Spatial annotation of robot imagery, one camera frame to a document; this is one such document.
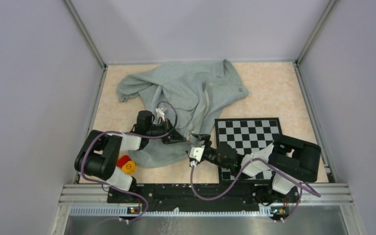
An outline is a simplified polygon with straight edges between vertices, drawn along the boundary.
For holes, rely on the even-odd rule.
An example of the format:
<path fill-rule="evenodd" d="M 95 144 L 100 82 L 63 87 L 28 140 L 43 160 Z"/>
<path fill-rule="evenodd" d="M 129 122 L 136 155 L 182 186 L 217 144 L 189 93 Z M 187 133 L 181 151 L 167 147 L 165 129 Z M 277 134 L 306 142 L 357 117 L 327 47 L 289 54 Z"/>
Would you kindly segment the grey zip-up jacket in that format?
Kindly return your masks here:
<path fill-rule="evenodd" d="M 209 134 L 214 120 L 225 107 L 244 99 L 249 92 L 228 60 L 162 64 L 155 69 L 125 76 L 116 88 L 120 102 L 140 97 L 155 113 L 167 103 L 176 130 L 186 139 L 190 134 Z"/>

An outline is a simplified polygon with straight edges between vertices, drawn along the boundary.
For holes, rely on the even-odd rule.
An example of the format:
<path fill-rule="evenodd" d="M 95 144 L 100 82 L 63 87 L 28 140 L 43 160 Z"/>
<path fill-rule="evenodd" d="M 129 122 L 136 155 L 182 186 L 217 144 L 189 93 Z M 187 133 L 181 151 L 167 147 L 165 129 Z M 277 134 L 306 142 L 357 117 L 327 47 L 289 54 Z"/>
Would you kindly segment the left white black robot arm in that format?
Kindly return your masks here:
<path fill-rule="evenodd" d="M 165 118 L 163 112 L 159 109 L 157 111 L 157 124 L 154 123 L 155 118 L 151 111 L 140 111 L 129 134 L 92 130 L 75 159 L 75 170 L 97 177 L 109 186 L 115 186 L 119 189 L 119 197 L 125 202 L 134 201 L 138 190 L 132 184 L 135 184 L 136 180 L 123 172 L 123 166 L 117 166 L 120 151 L 142 150 L 154 139 L 160 139 L 163 144 L 186 141 L 186 138 L 175 130 L 172 122 Z"/>

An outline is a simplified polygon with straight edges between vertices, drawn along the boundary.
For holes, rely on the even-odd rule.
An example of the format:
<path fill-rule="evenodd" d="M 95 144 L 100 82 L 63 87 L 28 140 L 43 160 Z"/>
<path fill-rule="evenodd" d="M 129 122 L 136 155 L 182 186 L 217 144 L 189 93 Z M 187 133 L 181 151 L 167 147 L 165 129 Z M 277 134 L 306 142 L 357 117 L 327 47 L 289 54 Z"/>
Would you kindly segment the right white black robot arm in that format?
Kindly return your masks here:
<path fill-rule="evenodd" d="M 268 187 L 268 197 L 280 202 L 293 187 L 297 187 L 318 198 L 321 197 L 309 183 L 317 180 L 322 149 L 319 145 L 280 135 L 264 149 L 241 155 L 229 144 L 211 147 L 209 135 L 193 134 L 194 142 L 186 152 L 191 170 L 207 161 L 228 169 L 235 179 L 227 189 L 213 197 L 203 197 L 192 187 L 196 197 L 204 201 L 213 201 L 223 197 L 239 179 L 248 179 L 265 171 L 275 173 Z"/>

